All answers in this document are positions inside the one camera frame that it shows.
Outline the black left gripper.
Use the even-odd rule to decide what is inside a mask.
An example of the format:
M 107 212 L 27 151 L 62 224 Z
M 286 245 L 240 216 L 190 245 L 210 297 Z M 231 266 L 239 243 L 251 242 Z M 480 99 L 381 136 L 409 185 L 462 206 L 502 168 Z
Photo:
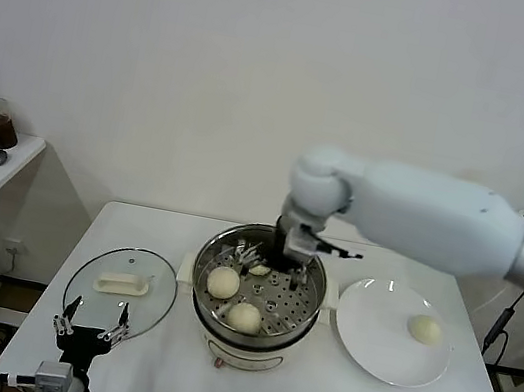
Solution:
M 129 303 L 122 304 L 118 324 L 103 331 L 92 327 L 72 327 L 72 319 L 82 303 L 83 296 L 77 296 L 71 303 L 64 305 L 63 312 L 53 319 L 54 331 L 57 333 L 56 346 L 61 350 L 61 362 L 72 366 L 89 368 L 93 359 L 111 351 L 112 345 L 123 342 L 129 337 Z

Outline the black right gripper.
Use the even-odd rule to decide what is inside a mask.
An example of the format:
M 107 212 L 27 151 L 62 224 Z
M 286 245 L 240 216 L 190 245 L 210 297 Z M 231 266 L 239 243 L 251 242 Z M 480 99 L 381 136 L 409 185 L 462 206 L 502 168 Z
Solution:
M 266 259 L 271 268 L 289 271 L 289 290 L 297 291 L 307 283 L 308 270 L 304 264 L 306 230 L 302 223 L 280 216 L 275 223 L 272 245 L 267 251 Z M 249 244 L 240 239 L 236 244 L 231 267 L 237 273 L 248 274 L 255 267 L 262 266 L 264 259 L 260 254 L 260 243 Z

